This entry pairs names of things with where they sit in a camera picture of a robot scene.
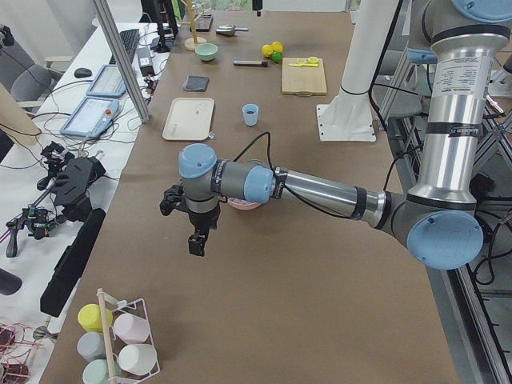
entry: white pillar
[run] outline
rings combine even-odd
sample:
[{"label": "white pillar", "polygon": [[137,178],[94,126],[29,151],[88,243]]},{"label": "white pillar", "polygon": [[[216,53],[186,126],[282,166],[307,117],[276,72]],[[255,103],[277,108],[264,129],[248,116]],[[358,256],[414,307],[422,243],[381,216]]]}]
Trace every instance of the white pillar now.
[{"label": "white pillar", "polygon": [[363,0],[339,94],[317,106],[320,140],[374,142],[369,96],[398,0]]}]

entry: computer mouse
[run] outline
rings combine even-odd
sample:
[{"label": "computer mouse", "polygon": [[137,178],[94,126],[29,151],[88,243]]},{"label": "computer mouse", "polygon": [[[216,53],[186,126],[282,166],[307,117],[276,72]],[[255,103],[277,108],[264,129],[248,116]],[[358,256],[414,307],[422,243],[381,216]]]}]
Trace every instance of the computer mouse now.
[{"label": "computer mouse", "polygon": [[77,68],[74,72],[74,76],[76,78],[88,78],[89,76],[92,76],[93,71],[89,68]]}]

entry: brown table surface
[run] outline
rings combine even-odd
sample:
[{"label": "brown table surface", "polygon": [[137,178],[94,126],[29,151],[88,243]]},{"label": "brown table surface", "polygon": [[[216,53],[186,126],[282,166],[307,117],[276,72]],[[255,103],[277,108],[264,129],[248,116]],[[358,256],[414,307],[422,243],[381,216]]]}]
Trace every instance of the brown table surface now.
[{"label": "brown table surface", "polygon": [[[249,32],[216,36],[234,23]],[[102,287],[144,298],[162,372],[148,383],[458,382],[426,271],[387,234],[364,222],[327,217],[299,202],[252,211],[222,206],[204,258],[188,254],[185,214],[160,214],[162,192],[179,180],[184,142],[162,139],[174,98],[215,100],[208,143],[233,158],[258,133],[272,133],[275,165],[379,190],[392,157],[376,143],[320,142],[315,106],[338,92],[352,26],[348,14],[217,12],[202,34],[218,57],[202,63],[182,43],[183,28],[69,309],[42,383],[79,383],[79,309]],[[233,67],[259,60],[263,44],[289,57],[323,58],[328,95],[281,95],[281,67]],[[205,93],[187,93],[187,75],[206,75]],[[241,108],[260,106],[248,128]],[[246,156],[265,158],[259,142]],[[400,191],[394,175],[392,190]]]}]

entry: keyboard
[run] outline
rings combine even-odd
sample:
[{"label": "keyboard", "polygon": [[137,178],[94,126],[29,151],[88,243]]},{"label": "keyboard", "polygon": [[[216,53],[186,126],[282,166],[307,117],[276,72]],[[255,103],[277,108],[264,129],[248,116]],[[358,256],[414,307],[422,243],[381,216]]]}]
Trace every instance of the keyboard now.
[{"label": "keyboard", "polygon": [[[138,46],[138,30],[122,30],[119,33],[119,36],[121,37],[122,44],[125,46],[129,62],[132,62],[134,60],[135,52],[137,51]],[[114,56],[110,58],[109,64],[115,64]]]}]

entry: small blue cup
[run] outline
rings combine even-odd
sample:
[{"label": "small blue cup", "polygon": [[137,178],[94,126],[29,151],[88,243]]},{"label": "small blue cup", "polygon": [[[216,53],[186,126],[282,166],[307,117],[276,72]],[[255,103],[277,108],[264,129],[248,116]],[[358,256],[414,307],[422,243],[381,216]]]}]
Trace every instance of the small blue cup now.
[{"label": "small blue cup", "polygon": [[242,112],[246,126],[255,126],[258,122],[259,107],[256,104],[245,104],[242,108]]}]

